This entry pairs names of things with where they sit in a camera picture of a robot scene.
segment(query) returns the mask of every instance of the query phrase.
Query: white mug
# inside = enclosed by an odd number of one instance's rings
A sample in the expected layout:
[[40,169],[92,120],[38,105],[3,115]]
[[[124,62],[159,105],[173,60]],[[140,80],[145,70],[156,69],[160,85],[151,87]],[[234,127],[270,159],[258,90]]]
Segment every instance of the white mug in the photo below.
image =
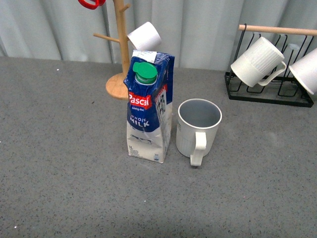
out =
[[221,119],[219,107],[205,99],[189,99],[178,107],[176,147],[192,166],[200,166],[209,153]]
[[309,92],[317,92],[317,48],[289,66],[297,81]]
[[146,22],[128,35],[133,48],[140,51],[150,51],[158,46],[162,40],[155,27]]
[[[260,37],[232,65],[236,76],[249,87],[257,83],[267,86],[280,73],[285,71],[284,55],[268,39]],[[282,64],[282,69],[272,73],[266,80],[261,81],[275,67]]]

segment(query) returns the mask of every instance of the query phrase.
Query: wooden peg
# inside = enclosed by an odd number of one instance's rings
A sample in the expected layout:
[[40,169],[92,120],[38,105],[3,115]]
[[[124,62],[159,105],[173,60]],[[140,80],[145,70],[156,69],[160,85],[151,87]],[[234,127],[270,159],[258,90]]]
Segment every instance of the wooden peg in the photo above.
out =
[[127,4],[126,6],[124,6],[119,12],[124,12],[126,9],[128,9],[131,6],[131,4]]
[[119,39],[116,39],[116,38],[113,38],[113,37],[109,37],[109,36],[105,36],[105,35],[102,35],[102,34],[94,33],[94,36],[102,38],[102,39],[105,39],[105,40],[108,40],[108,41],[114,41],[114,42],[120,43]]

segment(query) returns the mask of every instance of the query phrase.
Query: whole milk carton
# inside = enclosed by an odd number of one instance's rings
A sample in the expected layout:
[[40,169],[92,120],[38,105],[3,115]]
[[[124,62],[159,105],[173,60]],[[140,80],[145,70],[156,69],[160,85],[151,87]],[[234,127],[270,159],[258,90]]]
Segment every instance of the whole milk carton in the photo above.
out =
[[128,88],[127,144],[130,156],[163,163],[172,126],[174,56],[134,50]]

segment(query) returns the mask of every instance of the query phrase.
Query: mug rim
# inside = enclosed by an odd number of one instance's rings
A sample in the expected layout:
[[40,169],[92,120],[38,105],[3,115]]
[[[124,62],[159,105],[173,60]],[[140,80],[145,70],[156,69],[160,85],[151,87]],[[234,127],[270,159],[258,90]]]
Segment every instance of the mug rim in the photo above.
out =
[[294,77],[297,79],[297,81],[303,86],[303,88],[306,89],[307,92],[314,95],[314,92],[306,85],[306,83],[301,79],[301,76],[297,73],[295,69],[293,69],[293,65],[289,66],[290,71],[294,75]]
[[[212,104],[213,106],[215,106],[218,111],[220,112],[220,118],[219,120],[217,121],[217,123],[215,123],[214,125],[211,125],[211,126],[207,126],[207,127],[199,127],[199,126],[194,126],[194,125],[191,125],[189,124],[187,121],[184,120],[184,118],[181,116],[180,114],[180,108],[182,107],[183,104],[189,102],[189,101],[205,101],[205,102],[208,102],[209,104]],[[221,120],[222,120],[222,112],[220,110],[220,108],[213,102],[209,101],[209,100],[206,100],[206,99],[201,99],[201,98],[192,98],[192,99],[187,99],[185,100],[184,102],[182,102],[179,107],[178,107],[178,117],[188,126],[192,127],[192,128],[195,128],[195,129],[211,129],[211,128],[214,128],[216,127],[217,125],[220,124]]]

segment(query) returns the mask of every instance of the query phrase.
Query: green bottle cap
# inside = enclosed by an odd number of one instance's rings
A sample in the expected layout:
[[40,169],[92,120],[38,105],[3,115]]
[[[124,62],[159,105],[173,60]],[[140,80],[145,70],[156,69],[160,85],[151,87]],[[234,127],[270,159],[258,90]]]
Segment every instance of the green bottle cap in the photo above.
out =
[[153,84],[158,75],[155,66],[148,62],[135,62],[133,71],[136,72],[136,80],[142,84]]

